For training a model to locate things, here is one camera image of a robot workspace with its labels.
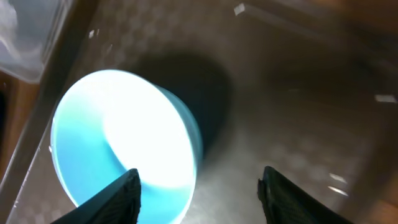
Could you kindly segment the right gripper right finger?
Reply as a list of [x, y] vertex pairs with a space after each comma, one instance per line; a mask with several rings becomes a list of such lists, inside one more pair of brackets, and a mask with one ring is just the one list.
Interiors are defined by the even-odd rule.
[[267, 224], [352, 224], [271, 166], [257, 182]]

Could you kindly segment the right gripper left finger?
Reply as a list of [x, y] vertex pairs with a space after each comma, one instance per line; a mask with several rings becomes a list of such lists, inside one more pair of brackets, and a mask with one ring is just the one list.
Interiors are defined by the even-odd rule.
[[102, 191], [52, 224], [136, 224], [141, 208], [141, 180], [130, 169]]

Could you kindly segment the light blue bowl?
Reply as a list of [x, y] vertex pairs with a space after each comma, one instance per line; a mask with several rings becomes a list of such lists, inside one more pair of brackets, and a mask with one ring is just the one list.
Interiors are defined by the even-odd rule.
[[139, 223], [180, 223], [192, 201], [203, 141], [170, 91], [122, 70], [99, 70], [62, 96], [50, 132], [58, 179], [76, 206], [137, 169]]

